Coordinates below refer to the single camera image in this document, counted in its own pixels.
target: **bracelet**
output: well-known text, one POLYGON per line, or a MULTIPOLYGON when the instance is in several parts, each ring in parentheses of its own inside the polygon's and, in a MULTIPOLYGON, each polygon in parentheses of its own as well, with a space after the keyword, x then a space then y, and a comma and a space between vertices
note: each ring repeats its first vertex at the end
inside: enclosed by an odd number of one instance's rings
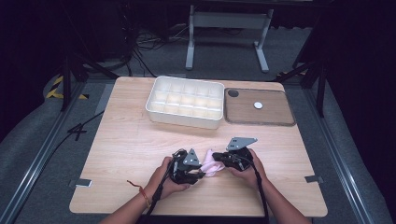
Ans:
POLYGON ((151 204, 149 203, 149 198, 148 198, 146 192, 143 190, 142 186, 136 185, 136 184, 132 183, 132 182, 129 181, 129 180, 127 180, 127 181, 128 181, 128 183, 132 184, 134 187, 139 187, 139 192, 142 193, 143 197, 146 199, 146 204, 147 204, 148 209, 149 209, 149 207, 151 206, 151 204))

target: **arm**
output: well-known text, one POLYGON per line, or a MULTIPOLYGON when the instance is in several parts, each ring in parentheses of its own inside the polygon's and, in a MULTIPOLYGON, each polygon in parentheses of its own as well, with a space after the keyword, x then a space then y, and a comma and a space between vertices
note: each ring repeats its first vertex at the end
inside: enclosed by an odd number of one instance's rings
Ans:
MULTIPOLYGON (((256 153, 251 149, 251 155, 253 156, 253 162, 256 166, 260 176, 262 177, 262 189, 264 190, 265 198, 271 211, 276 218, 276 221, 281 223, 309 223, 308 219, 297 210, 271 183, 267 178, 262 162, 257 157, 256 153)), ((234 168, 228 168, 229 171, 238 177, 241 177, 247 181, 247 183, 254 189, 258 189, 257 177, 252 167, 249 167, 244 172, 239 172, 234 168)))
MULTIPOLYGON (((171 160, 172 158, 170 157, 166 157, 165 159, 163 159, 163 164, 155 170, 148 184, 144 188, 144 191, 148 196, 149 203, 151 203, 152 196, 154 195, 155 190, 158 188, 158 185, 163 179, 163 175, 165 174, 166 168, 171 160)), ((166 198, 174 192, 188 189, 189 187, 190 185, 188 184, 178 185, 174 183, 169 177, 167 177, 165 182, 163 183, 163 194, 161 195, 161 199, 166 198)), ((145 211, 145 209, 147 209, 146 199, 139 192, 130 201, 117 209, 113 214, 106 217, 100 223, 136 223, 136 221, 139 219, 140 215, 145 211)))

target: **white round object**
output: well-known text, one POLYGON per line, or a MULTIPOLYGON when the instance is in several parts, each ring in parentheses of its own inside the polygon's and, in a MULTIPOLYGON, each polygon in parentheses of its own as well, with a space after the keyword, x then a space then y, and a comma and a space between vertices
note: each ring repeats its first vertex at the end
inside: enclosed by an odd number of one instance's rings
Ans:
POLYGON ((261 109, 262 108, 262 103, 260 103, 260 102, 254 103, 254 108, 261 109))

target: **white cloth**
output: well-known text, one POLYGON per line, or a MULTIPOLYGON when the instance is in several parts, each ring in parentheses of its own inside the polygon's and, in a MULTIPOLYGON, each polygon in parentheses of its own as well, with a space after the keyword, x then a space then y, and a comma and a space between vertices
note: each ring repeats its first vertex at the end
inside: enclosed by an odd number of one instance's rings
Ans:
POLYGON ((206 173, 205 176, 213 176, 217 171, 224 169, 224 163, 221 161, 215 161, 213 159, 213 150, 209 149, 206 152, 204 163, 201 166, 201 171, 206 173))

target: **triangular metal plate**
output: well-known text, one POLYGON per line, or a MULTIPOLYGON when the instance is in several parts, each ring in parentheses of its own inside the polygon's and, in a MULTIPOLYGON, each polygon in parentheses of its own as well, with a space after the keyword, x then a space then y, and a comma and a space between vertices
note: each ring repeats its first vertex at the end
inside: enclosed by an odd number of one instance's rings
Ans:
POLYGON ((234 137, 231 139, 230 143, 228 144, 227 150, 228 151, 239 150, 255 142, 257 142, 257 138, 234 137))
POLYGON ((197 155, 195 154, 194 149, 190 149, 189 154, 186 156, 186 159, 184 159, 183 164, 185 165, 193 165, 193 166, 199 166, 199 160, 197 155))

